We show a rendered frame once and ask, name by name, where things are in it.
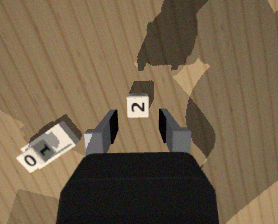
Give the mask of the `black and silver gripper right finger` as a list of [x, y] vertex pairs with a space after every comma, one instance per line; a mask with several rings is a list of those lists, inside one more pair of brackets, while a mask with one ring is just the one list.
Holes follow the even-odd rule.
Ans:
[[159, 131], [169, 152], [190, 154], [191, 131], [188, 127], [180, 127], [167, 109], [159, 109]]

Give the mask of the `white tray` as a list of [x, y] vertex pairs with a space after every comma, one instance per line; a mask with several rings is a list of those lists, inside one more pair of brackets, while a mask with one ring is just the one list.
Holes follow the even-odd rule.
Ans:
[[73, 148], [77, 145], [77, 143], [80, 141], [76, 135], [71, 131], [71, 129], [67, 126], [67, 124], [62, 121], [58, 123], [56, 126], [36, 138], [34, 141], [23, 147], [21, 150], [24, 152], [37, 142], [44, 139], [46, 143], [53, 149], [55, 154], [41, 167], [47, 165], [69, 149]]

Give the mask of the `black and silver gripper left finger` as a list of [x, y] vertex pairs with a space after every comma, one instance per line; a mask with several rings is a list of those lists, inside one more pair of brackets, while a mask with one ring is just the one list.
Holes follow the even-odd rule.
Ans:
[[84, 133], [86, 156], [94, 153], [107, 153], [118, 132], [118, 111], [109, 110], [95, 129]]

